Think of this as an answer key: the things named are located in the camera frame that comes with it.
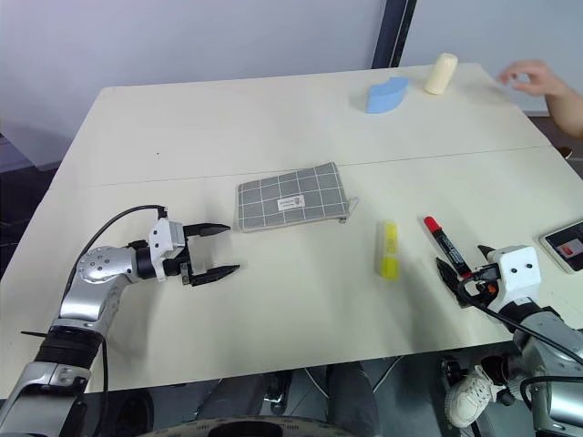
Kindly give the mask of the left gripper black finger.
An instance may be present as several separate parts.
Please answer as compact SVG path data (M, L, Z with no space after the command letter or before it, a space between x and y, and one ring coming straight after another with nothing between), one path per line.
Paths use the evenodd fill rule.
M189 226L189 235L191 237L209 237L229 231L230 226L217 223L200 223Z
M211 282L218 281L223 279L230 274L234 273L240 268L240 265L227 265L227 266L219 266L216 268L208 269L204 273L190 275L189 276L189 284L192 287L197 287L200 285L208 284Z

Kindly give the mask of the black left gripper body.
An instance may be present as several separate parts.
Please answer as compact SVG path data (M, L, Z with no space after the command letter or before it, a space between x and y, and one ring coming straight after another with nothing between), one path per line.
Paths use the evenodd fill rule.
M167 276L180 276L183 285L193 285L193 268L189 253L188 240L194 235L195 226L188 225L183 228L185 245L180 252L171 259L163 261L163 268Z

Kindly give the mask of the person's bare hand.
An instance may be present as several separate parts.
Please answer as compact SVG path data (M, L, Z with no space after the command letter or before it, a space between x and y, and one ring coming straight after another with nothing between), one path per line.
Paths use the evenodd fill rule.
M540 60L516 61L498 75L498 80L535 97L562 97L569 92L569 86Z

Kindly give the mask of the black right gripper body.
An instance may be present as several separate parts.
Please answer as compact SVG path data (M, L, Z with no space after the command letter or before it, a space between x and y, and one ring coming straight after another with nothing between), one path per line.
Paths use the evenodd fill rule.
M457 285L457 296L461 301L478 309L485 309L498 296L498 281L501 279L499 267L488 264L468 274ZM466 285L474 283L477 294L470 294Z

